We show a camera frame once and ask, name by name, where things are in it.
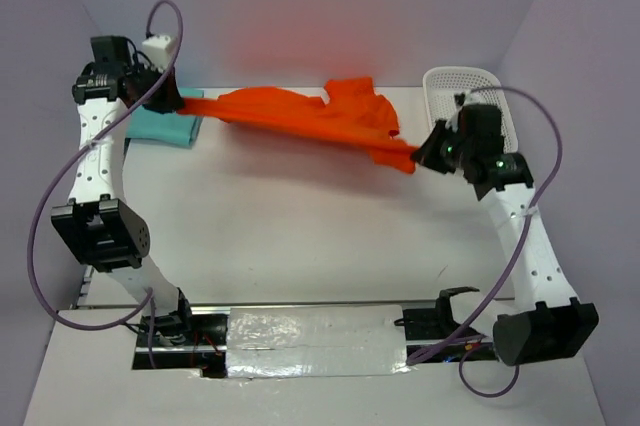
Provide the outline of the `light turquoise t-shirt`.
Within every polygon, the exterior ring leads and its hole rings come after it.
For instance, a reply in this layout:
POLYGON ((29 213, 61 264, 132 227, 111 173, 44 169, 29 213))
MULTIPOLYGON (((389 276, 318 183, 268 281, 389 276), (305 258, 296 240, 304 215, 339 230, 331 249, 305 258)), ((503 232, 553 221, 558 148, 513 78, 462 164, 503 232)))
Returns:
POLYGON ((140 106, 131 115, 126 138, 191 148, 199 135, 202 121, 200 116, 161 114, 140 106))

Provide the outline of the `orange t-shirt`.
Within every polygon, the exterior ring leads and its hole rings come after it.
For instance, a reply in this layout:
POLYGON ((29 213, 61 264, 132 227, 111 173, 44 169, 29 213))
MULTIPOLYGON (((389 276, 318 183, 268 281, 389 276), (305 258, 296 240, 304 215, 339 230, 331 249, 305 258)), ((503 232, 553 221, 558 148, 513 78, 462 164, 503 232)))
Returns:
POLYGON ((372 78, 332 79, 324 91, 326 98, 275 86, 247 87, 215 99, 185 98, 178 113, 349 146, 377 165, 415 172, 417 148, 400 137, 396 110, 375 91, 372 78))

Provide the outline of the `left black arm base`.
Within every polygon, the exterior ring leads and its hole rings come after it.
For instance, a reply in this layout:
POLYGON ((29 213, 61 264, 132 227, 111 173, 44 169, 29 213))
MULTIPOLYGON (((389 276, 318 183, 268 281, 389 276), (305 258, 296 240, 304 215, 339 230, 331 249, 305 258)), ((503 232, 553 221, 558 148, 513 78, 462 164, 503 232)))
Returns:
POLYGON ((229 314, 222 312, 194 314, 191 329, 178 339, 154 333, 149 346, 146 322, 130 324, 135 334, 133 370, 193 370, 201 377, 227 377, 226 350, 229 314))

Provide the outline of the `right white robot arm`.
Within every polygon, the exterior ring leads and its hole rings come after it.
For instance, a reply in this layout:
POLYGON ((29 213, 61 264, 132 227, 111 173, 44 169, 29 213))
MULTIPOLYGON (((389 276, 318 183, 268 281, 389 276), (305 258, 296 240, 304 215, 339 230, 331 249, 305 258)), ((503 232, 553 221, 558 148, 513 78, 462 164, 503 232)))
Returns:
POLYGON ((499 286, 444 290, 435 326, 444 336, 467 329, 488 337, 508 366, 575 356, 599 323, 592 303, 582 302, 566 279, 537 209, 536 187, 524 156, 509 153, 498 106, 458 107, 439 120, 413 154, 421 166, 444 174, 461 172, 489 213, 507 259, 498 282, 513 284, 511 305, 496 300, 499 286))

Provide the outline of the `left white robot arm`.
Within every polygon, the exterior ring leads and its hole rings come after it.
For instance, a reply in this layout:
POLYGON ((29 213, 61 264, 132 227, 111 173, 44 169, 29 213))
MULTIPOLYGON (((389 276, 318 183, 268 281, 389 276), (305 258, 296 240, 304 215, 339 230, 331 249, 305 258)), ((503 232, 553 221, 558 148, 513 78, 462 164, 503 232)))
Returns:
POLYGON ((188 300, 169 282, 150 257, 147 223, 125 201, 126 112, 157 81, 162 85, 148 103, 165 111, 183 106, 169 63, 178 41, 169 35, 147 35, 131 52, 122 36, 91 40, 94 55, 72 87, 80 120, 80 144, 88 149, 79 160, 64 206, 51 222, 83 265, 119 283, 136 301, 153 296, 142 322, 173 344, 184 344, 196 331, 188 300))

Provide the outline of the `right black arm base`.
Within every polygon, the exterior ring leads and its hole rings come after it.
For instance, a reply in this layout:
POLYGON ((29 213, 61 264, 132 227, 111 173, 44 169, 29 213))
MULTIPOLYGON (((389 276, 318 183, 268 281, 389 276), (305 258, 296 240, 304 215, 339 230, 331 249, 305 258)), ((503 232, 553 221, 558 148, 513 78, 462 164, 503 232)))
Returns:
POLYGON ((458 295, 478 293, 477 288, 456 287, 442 290, 435 300, 400 304, 401 315, 394 325, 404 330, 408 366, 425 363, 458 363, 466 353, 471 361, 494 361, 497 356, 491 341, 471 327, 465 329, 442 349, 430 350, 449 337, 466 316, 454 320, 451 299, 458 295))

